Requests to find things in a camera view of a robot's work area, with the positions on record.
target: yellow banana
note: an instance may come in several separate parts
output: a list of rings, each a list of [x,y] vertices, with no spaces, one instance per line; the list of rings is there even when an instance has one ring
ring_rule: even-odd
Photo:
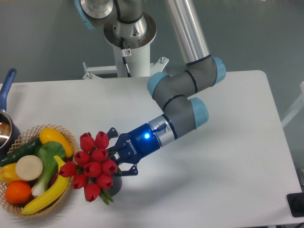
[[[65,162],[59,157],[54,156],[54,159],[58,163],[58,171],[60,170],[60,167],[65,164]],[[58,175],[57,180],[55,183],[42,195],[38,196],[37,198],[33,199],[31,202],[29,202],[22,210],[22,215],[30,215],[34,214],[37,211],[42,210],[43,208],[50,205],[52,202],[57,200],[59,196],[65,191],[67,188],[71,178],[70,177],[63,177]]]

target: blue handle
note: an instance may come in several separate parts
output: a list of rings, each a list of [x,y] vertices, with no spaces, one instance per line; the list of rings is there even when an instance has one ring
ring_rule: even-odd
[[[3,86],[0,90],[0,111],[4,110],[6,111],[6,100],[9,94],[9,90],[11,87],[11,84],[13,84],[13,81],[15,79],[17,70],[12,68],[9,70],[8,75],[6,76]]]

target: wicker basket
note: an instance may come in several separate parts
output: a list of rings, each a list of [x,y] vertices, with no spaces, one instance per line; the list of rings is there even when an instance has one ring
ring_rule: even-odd
[[[33,127],[31,130],[27,130],[27,132],[20,135],[19,138],[12,145],[12,147],[10,148],[8,153],[14,151],[16,148],[33,140],[34,138],[37,138],[39,136],[40,131],[47,127],[54,128],[54,129],[58,130],[59,132],[61,132],[71,143],[74,153],[77,152],[78,145],[77,145],[77,142],[76,142],[74,136],[71,134],[70,131],[68,131],[66,128],[63,128],[62,126],[48,124],[48,125]],[[62,200],[65,198],[68,190],[71,187],[72,180],[73,179],[71,179],[68,187],[63,192],[63,194],[51,206],[49,206],[46,209],[43,209],[41,211],[38,211],[37,213],[31,214],[31,215],[22,215],[21,214],[22,208],[11,205],[6,201],[4,195],[5,195],[5,190],[8,185],[6,183],[3,183],[0,181],[0,204],[3,206],[3,208],[5,210],[7,210],[8,213],[14,214],[14,215],[22,217],[22,218],[33,218],[33,217],[37,217],[40,215],[45,215],[48,212],[52,211],[56,206],[58,206],[62,202]]]

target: silver metal tube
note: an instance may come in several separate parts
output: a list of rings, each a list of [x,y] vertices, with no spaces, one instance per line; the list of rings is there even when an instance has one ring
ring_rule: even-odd
[[[165,0],[185,63],[210,54],[192,0]]]
[[[80,0],[84,12],[92,18],[107,17],[113,9],[113,0]]]

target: tulip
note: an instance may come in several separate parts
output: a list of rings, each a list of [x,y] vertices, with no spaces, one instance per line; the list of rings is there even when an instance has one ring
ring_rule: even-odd
[[[95,183],[85,185],[85,199],[88,202],[95,200],[100,194],[100,187]]]
[[[61,166],[59,170],[59,175],[63,177],[71,177],[74,176],[77,172],[77,166],[74,162],[68,161],[63,166]]]
[[[112,174],[117,172],[117,165],[112,159],[108,159],[103,163],[103,173]]]
[[[98,132],[95,138],[97,148],[106,149],[109,146],[109,137],[104,132]]]
[[[96,161],[91,161],[84,166],[84,174],[88,177],[97,177],[102,171],[102,165]]]
[[[84,187],[89,181],[89,177],[85,176],[84,173],[75,174],[73,179],[73,189],[80,189]]]
[[[90,133],[84,133],[80,136],[80,148],[84,152],[91,151],[95,148],[95,141]]]
[[[103,189],[108,189],[108,188],[112,187],[112,185],[113,185],[112,177],[110,177],[109,175],[106,175],[104,173],[100,174],[96,178],[95,182]]]
[[[88,152],[79,151],[75,154],[75,161],[81,167],[84,167],[91,160],[91,155]]]
[[[103,162],[108,158],[108,151],[106,149],[97,148],[92,152],[92,159],[96,162]]]

